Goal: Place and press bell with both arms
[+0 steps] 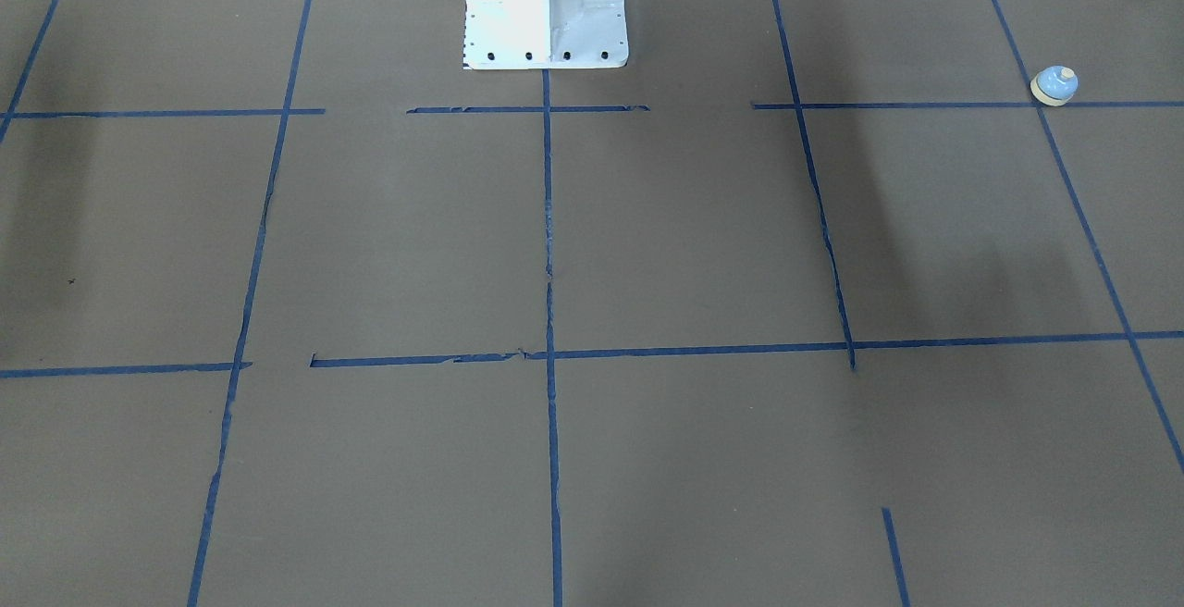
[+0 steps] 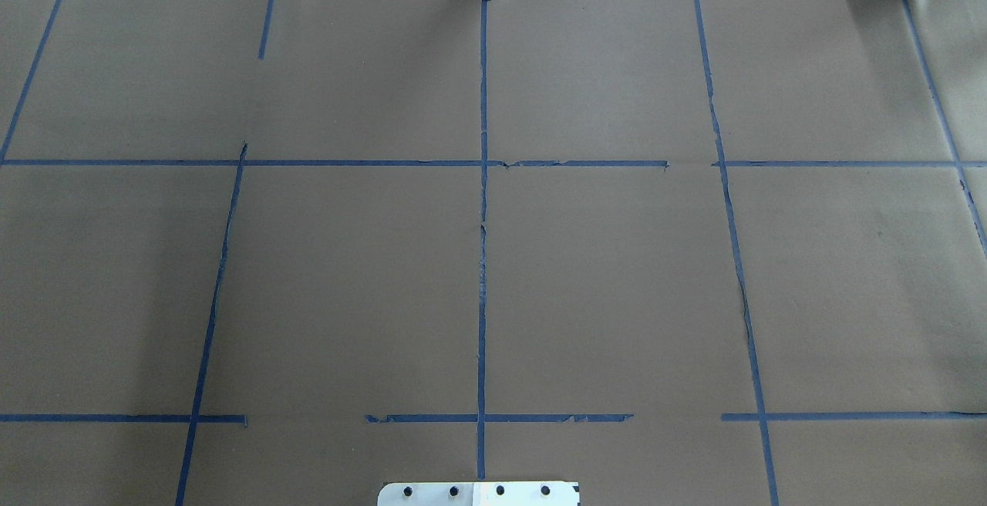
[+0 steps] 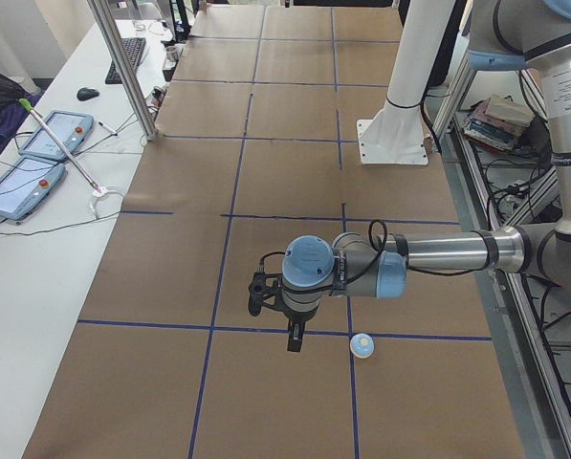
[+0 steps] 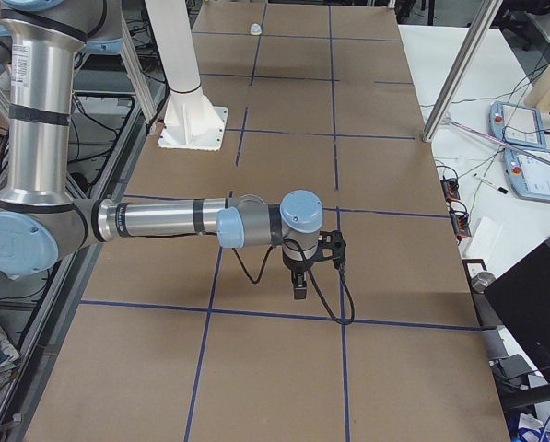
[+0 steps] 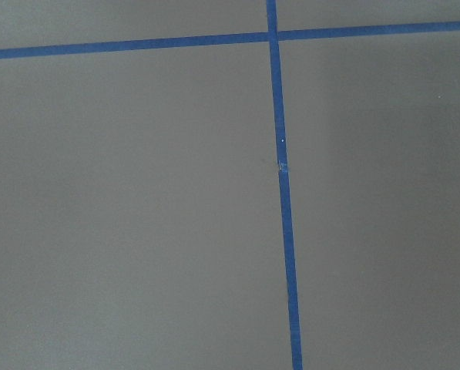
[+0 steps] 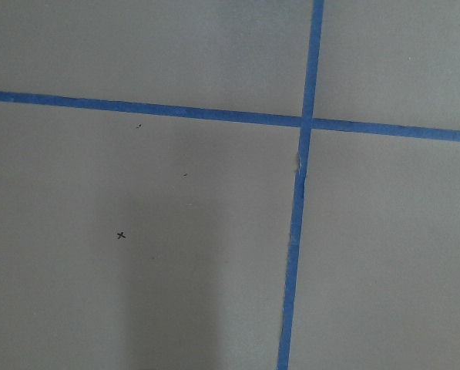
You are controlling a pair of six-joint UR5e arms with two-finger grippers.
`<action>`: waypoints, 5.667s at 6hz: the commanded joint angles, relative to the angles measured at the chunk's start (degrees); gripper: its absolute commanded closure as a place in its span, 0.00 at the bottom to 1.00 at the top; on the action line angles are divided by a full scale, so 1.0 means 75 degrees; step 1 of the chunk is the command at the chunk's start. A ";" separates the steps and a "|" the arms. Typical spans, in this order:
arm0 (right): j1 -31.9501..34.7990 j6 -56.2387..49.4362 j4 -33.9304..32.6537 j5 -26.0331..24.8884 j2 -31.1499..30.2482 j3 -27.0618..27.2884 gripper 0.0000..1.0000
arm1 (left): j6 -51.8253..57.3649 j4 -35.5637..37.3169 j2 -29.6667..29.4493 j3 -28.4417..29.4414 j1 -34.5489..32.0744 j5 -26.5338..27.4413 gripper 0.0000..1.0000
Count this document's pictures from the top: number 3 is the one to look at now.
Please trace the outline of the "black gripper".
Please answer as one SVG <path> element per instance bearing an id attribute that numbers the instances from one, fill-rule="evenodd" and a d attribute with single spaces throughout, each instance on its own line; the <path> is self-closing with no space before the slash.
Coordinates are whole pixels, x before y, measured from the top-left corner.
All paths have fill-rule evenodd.
<path id="1" fill-rule="evenodd" d="M 296 311 L 288 306 L 284 308 L 283 314 L 288 318 L 288 342 L 287 351 L 299 353 L 303 343 L 303 324 L 311 320 L 317 313 L 314 308 L 310 311 Z"/>

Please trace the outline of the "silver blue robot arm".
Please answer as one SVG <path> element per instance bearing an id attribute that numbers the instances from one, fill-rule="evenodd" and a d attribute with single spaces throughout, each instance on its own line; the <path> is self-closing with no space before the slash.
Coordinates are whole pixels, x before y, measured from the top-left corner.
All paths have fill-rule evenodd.
<path id="1" fill-rule="evenodd" d="M 410 271 L 532 273 L 571 290 L 571 1 L 477 1 L 468 50 L 479 70 L 538 71 L 562 216 L 553 225 L 436 237 L 385 233 L 301 236 L 285 251 L 275 302 L 288 318 L 291 352 L 325 295 L 399 296 Z"/>

